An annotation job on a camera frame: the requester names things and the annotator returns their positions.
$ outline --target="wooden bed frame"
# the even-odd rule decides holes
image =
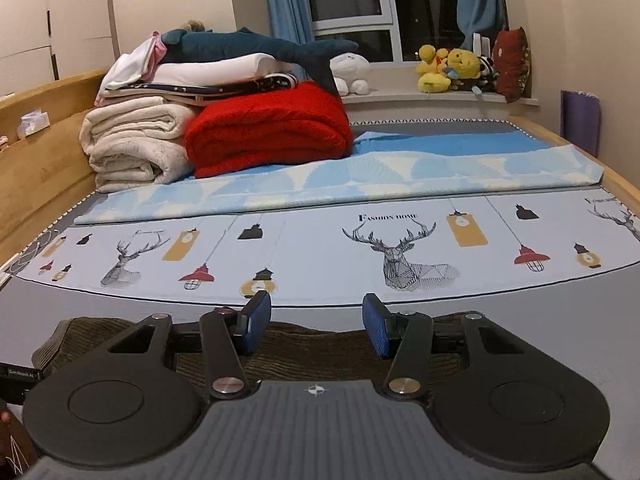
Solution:
[[[78,133],[105,73],[87,72],[0,102],[0,135],[10,143],[0,152],[0,264],[95,190]],[[20,117],[37,108],[49,114],[51,126],[18,140]],[[510,120],[552,146],[569,143],[523,117]],[[640,216],[640,190],[597,162],[605,168],[602,186]]]

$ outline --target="deer antlers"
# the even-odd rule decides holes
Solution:
[[[624,220],[621,220],[620,218],[616,218],[615,216],[611,216],[606,213],[601,213],[598,211],[596,206],[593,206],[593,211],[591,209],[587,209],[587,211],[589,211],[589,213],[591,213],[592,215],[597,216],[598,218],[604,218],[605,220],[613,220],[618,225],[626,225],[631,220],[631,215],[632,215],[632,212],[629,210],[628,207],[626,208],[626,211],[623,211],[622,209],[620,210],[624,215],[624,218],[625,218]]]
[[[142,247],[141,249],[138,249],[137,251],[135,251],[132,254],[127,254],[127,249],[129,249],[129,244],[123,245],[123,242],[120,241],[118,242],[118,245],[116,246],[116,250],[122,254],[122,256],[124,258],[128,258],[129,260],[133,260],[134,258],[137,258],[138,256],[140,256],[140,254],[142,253],[148,253],[149,251],[153,251],[154,249],[157,249],[158,247],[162,247],[165,243],[167,243],[170,239],[167,238],[167,240],[162,240],[162,238],[160,237],[160,235],[158,233],[156,233],[156,236],[158,236],[158,241],[153,243],[153,244],[145,244],[144,247]]]
[[[367,221],[365,220],[362,224],[356,227],[353,230],[353,234],[351,235],[348,234],[348,232],[345,231],[344,229],[342,229],[342,232],[345,234],[347,238],[349,238],[350,240],[353,240],[354,242],[361,242],[364,244],[371,245],[371,248],[374,251],[384,251],[384,249],[389,249],[390,247],[386,246],[382,240],[378,240],[377,238],[374,238],[373,231],[370,232],[369,237],[367,238],[365,238],[360,234],[360,229],[364,226],[364,224],[366,224],[366,222]],[[433,223],[433,227],[431,229],[429,229],[426,225],[421,224],[417,220],[412,219],[412,222],[418,224],[421,227],[421,229],[420,231],[418,231],[418,234],[415,234],[415,235],[411,231],[409,231],[409,229],[406,230],[408,236],[405,238],[402,238],[400,240],[400,243],[396,245],[396,249],[402,252],[408,251],[409,249],[411,249],[414,246],[412,242],[415,242],[416,240],[421,240],[422,238],[426,238],[427,236],[430,236],[436,229],[436,222]]]

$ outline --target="red blanket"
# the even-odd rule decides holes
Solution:
[[[184,136],[197,178],[341,158],[352,144],[342,102],[311,82],[210,104]]]

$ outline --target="yellow plush toy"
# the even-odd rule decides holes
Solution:
[[[442,74],[422,74],[418,79],[418,90],[425,94],[446,92],[451,85],[451,79]]]
[[[442,69],[447,65],[446,59],[449,51],[446,48],[436,50],[433,45],[423,45],[418,51],[421,62],[415,67],[419,75],[444,74]]]
[[[479,79],[480,59],[470,50],[454,48],[447,56],[444,72],[451,79]]]

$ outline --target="window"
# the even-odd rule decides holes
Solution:
[[[455,48],[458,0],[309,0],[316,38],[360,44],[371,62],[417,61],[425,43]]]

